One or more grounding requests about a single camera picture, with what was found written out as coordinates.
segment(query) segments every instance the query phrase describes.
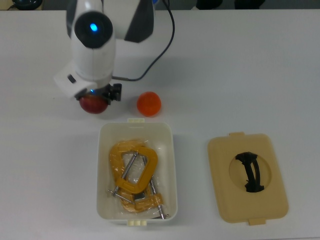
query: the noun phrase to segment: beige lid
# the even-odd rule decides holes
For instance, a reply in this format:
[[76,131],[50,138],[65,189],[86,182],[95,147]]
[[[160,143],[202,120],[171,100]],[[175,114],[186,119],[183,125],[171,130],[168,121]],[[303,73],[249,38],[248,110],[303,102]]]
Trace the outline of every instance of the beige lid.
[[[260,180],[253,164],[251,169],[263,190],[247,191],[248,175],[237,156],[242,153],[257,156]],[[208,155],[217,205],[226,222],[259,225],[265,224],[267,219],[278,219],[287,214],[287,196],[268,136],[237,132],[213,138],[208,144]]]

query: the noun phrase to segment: orange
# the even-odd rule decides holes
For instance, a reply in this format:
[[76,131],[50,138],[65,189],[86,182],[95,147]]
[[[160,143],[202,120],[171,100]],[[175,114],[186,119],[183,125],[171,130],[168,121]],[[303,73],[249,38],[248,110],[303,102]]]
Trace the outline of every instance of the orange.
[[142,115],[152,117],[161,109],[160,97],[153,91],[146,91],[139,96],[136,107]]

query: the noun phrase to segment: red apple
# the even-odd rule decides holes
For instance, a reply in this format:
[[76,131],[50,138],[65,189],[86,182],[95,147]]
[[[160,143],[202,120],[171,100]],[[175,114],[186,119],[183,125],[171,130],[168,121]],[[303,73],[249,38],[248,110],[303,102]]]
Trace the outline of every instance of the red apple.
[[89,114],[100,114],[104,112],[108,103],[101,97],[87,94],[79,99],[80,106]]

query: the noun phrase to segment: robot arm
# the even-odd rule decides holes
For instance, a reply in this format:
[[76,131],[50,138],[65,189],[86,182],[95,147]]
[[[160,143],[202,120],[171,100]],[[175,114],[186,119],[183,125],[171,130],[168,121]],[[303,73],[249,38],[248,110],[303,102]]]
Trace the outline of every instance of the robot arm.
[[72,0],[66,14],[72,61],[54,80],[70,98],[120,101],[121,84],[111,86],[116,38],[140,43],[154,28],[152,0]]

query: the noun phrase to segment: black cable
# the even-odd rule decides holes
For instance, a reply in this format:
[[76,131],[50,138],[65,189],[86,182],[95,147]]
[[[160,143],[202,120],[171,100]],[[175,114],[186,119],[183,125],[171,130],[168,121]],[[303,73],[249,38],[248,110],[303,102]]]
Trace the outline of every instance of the black cable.
[[168,0],[168,3],[166,3],[166,0],[162,0],[165,8],[168,10],[171,21],[172,21],[172,34],[171,34],[171,39],[168,43],[168,45],[166,46],[166,48],[162,51],[162,53],[160,53],[160,55],[149,65],[149,67],[145,70],[145,72],[138,78],[127,78],[127,77],[120,77],[120,76],[112,76],[112,79],[114,80],[121,80],[121,81],[128,81],[128,82],[136,82],[141,80],[148,72],[149,70],[152,68],[152,66],[162,57],[163,54],[165,54],[165,52],[168,50],[168,48],[170,47],[172,41],[174,40],[175,37],[175,31],[176,31],[176,24],[175,24],[175,19],[174,16],[172,15],[172,12],[170,10],[170,1]]
[[14,9],[14,8],[16,8],[16,5],[13,4],[7,9],[7,11],[9,11],[10,9]]

